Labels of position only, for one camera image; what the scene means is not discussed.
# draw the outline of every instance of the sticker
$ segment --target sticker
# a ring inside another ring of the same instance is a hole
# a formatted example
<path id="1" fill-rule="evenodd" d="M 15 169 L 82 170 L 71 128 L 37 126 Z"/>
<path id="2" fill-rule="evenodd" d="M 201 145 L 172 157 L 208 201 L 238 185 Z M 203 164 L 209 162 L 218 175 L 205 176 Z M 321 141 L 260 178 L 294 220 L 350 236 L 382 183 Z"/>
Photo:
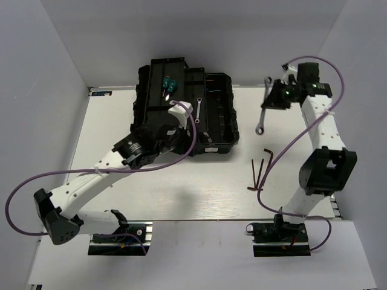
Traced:
<path id="1" fill-rule="evenodd" d="M 217 152 L 218 148 L 206 148 L 205 151 L 206 152 Z"/>
<path id="2" fill-rule="evenodd" d="M 112 93 L 113 93 L 112 91 L 92 92 L 92 93 L 91 93 L 91 96 L 92 96 L 92 97 L 94 97 L 94 96 L 103 97 L 104 95 L 105 95 L 105 96 L 108 96 L 108 95 L 111 95 Z"/>

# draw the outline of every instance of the black mounting plate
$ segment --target black mounting plate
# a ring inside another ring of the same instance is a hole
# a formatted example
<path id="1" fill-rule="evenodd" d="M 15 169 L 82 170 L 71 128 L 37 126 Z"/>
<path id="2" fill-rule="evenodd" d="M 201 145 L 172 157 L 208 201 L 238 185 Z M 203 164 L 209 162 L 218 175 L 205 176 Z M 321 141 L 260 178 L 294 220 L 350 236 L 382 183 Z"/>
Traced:
<path id="1" fill-rule="evenodd" d="M 305 225 L 301 225 L 297 234 L 280 239 L 273 231 L 274 223 L 251 223 L 253 226 L 254 257 L 310 256 L 308 234 Z"/>
<path id="2" fill-rule="evenodd" d="M 145 243 L 146 236 L 146 224 L 128 224 L 127 233 L 137 236 L 141 243 Z M 112 243 L 112 242 L 128 242 L 132 239 L 131 236 L 122 236 L 122 237 L 103 237 L 98 235 L 93 235 L 94 243 Z"/>

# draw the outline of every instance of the white backdrop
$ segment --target white backdrop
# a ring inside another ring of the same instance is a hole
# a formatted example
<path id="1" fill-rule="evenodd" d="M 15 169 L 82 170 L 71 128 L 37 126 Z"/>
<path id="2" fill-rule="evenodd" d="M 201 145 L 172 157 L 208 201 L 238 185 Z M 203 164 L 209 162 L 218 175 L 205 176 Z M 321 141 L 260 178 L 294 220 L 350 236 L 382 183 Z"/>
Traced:
<path id="1" fill-rule="evenodd" d="M 88 86 L 135 85 L 158 57 L 263 83 L 316 55 L 346 0 L 42 0 Z"/>
<path id="2" fill-rule="evenodd" d="M 307 221 L 310 243 L 327 233 Z M 42 239 L 31 284 L 43 290 L 362 290 L 375 283 L 350 221 L 333 222 L 332 237 L 310 257 L 254 257 L 246 221 L 158 221 L 145 257 L 87 256 L 89 236 L 61 246 Z"/>
<path id="3" fill-rule="evenodd" d="M 0 6 L 0 288 L 21 290 L 37 237 L 10 228 L 5 200 L 23 180 L 68 168 L 88 92 L 39 0 L 5 0 Z M 17 226 L 42 230 L 33 193 L 63 179 L 41 179 L 18 192 L 10 207 Z"/>
<path id="4" fill-rule="evenodd" d="M 340 134 L 359 160 L 344 191 L 336 194 L 340 212 L 352 219 L 363 243 L 378 289 L 387 289 L 386 215 L 387 98 L 386 1 L 348 1 L 320 56 L 333 61 L 346 81 L 336 109 Z M 323 70 L 338 89 L 337 77 Z"/>

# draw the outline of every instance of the white wall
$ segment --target white wall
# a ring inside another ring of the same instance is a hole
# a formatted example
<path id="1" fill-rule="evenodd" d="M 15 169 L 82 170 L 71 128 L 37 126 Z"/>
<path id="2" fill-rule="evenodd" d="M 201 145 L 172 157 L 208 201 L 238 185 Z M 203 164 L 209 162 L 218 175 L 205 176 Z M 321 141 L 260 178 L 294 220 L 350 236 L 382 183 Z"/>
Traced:
<path id="1" fill-rule="evenodd" d="M 0 204 L 24 179 L 68 167 L 87 104 L 87 88 L 39 0 L 0 8 Z M 24 230 L 42 229 L 33 193 L 63 176 L 32 183 L 11 204 Z M 37 238 L 14 232 L 0 215 L 1 289 L 24 289 Z"/>
<path id="2" fill-rule="evenodd" d="M 354 221 L 378 289 L 387 289 L 386 31 L 386 1 L 349 0 L 319 54 L 337 64 L 346 81 L 336 119 L 359 160 L 336 198 L 340 212 Z M 336 76 L 323 73 L 337 91 Z"/>
<path id="3" fill-rule="evenodd" d="M 134 85 L 151 58 L 186 56 L 234 84 L 317 54 L 346 0 L 42 0 L 88 86 Z"/>

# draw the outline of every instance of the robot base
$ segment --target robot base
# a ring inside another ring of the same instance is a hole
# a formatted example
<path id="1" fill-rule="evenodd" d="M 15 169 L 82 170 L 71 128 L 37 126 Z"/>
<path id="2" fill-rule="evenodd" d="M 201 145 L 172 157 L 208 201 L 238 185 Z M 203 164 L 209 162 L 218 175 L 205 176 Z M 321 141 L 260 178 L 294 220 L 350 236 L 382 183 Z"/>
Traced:
<path id="1" fill-rule="evenodd" d="M 310 256 L 308 234 L 302 224 L 299 231 L 288 237 L 279 237 L 273 230 L 274 223 L 251 223 L 253 231 L 248 231 L 253 239 L 254 257 Z"/>
<path id="2" fill-rule="evenodd" d="M 146 252 L 152 240 L 153 222 L 129 222 L 127 233 L 137 236 Z M 145 256 L 140 244 L 132 237 L 101 237 L 93 235 L 88 249 L 89 256 Z"/>

